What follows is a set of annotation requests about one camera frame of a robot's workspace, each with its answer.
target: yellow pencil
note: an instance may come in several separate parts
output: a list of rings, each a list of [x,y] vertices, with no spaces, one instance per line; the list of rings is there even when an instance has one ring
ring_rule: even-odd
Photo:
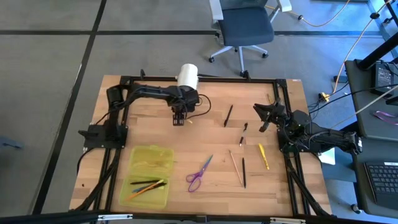
[[[126,198],[126,200],[130,200],[130,199],[132,199],[132,198],[134,198],[134,197],[136,197],[136,196],[138,196],[138,195],[140,195],[140,194],[146,192],[147,190],[151,189],[152,187],[155,187],[156,185],[162,183],[163,181],[164,181],[164,180],[160,180],[160,181],[158,181],[158,182],[152,184],[151,186],[148,186],[147,188],[145,188],[145,189],[143,189],[143,190],[140,190],[140,191],[138,191],[138,192],[135,193],[135,194],[130,195],[130,197]]]
[[[259,147],[260,147],[262,158],[264,159],[264,163],[266,164],[267,169],[269,169],[267,158],[266,158],[266,153],[264,152],[264,148],[261,143],[259,143]]]

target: yellow plastic container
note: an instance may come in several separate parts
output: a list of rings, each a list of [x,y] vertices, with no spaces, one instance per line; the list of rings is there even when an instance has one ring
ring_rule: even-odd
[[[149,209],[164,208],[169,195],[169,177],[172,173],[173,158],[174,152],[171,149],[158,146],[136,146],[130,155],[129,174],[124,179],[119,204]],[[167,184],[126,200],[133,194],[134,189],[150,185],[131,185],[131,182],[160,179]]]

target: black desk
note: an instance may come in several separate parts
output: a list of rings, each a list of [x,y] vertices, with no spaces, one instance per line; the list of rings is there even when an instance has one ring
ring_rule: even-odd
[[[360,70],[354,61],[346,61],[346,73],[351,92],[364,90],[371,87],[371,71]],[[364,91],[352,95],[355,110],[366,106],[378,96]],[[360,135],[369,139],[385,139],[389,141],[398,141],[398,127],[380,120],[372,115],[375,111],[384,111],[389,114],[397,114],[398,106],[387,105],[385,100],[378,100],[370,107],[366,108],[360,114],[357,114],[358,128]]]
[[[370,215],[398,218],[398,211],[374,203],[371,186],[364,168],[367,161],[398,161],[398,142],[362,139],[363,152],[353,156],[356,183],[355,192],[359,209]]]

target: white paper towel roll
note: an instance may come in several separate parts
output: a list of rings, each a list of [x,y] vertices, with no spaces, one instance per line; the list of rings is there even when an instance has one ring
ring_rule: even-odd
[[[181,72],[177,79],[178,86],[189,86],[194,90],[198,87],[198,67],[192,64],[185,64],[181,67]]]

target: chair base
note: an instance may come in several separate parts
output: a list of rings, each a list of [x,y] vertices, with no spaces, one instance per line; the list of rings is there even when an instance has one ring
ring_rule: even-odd
[[[212,55],[210,56],[210,58],[209,58],[209,62],[210,62],[210,63],[214,62],[214,56],[219,55],[219,54],[222,54],[222,53],[224,53],[224,52],[226,52],[226,51],[228,51],[228,50],[231,50],[232,48],[235,49],[235,52],[236,52],[236,50],[238,50],[238,52],[239,52],[239,62],[240,62],[240,64],[241,64],[241,73],[244,73],[244,72],[245,72],[244,64],[243,64],[243,53],[242,53],[242,48],[250,49],[250,50],[255,50],[255,51],[257,51],[257,52],[260,52],[260,53],[262,53],[262,57],[263,57],[263,58],[267,58],[267,57],[268,57],[268,51],[265,50],[265,49],[262,49],[261,47],[258,47],[258,46],[256,46],[256,45],[251,45],[251,46],[239,46],[238,48],[233,47],[233,46],[225,46],[225,47],[223,47],[222,49],[219,49],[219,51],[217,51],[217,52],[215,52],[214,54],[212,54]]]

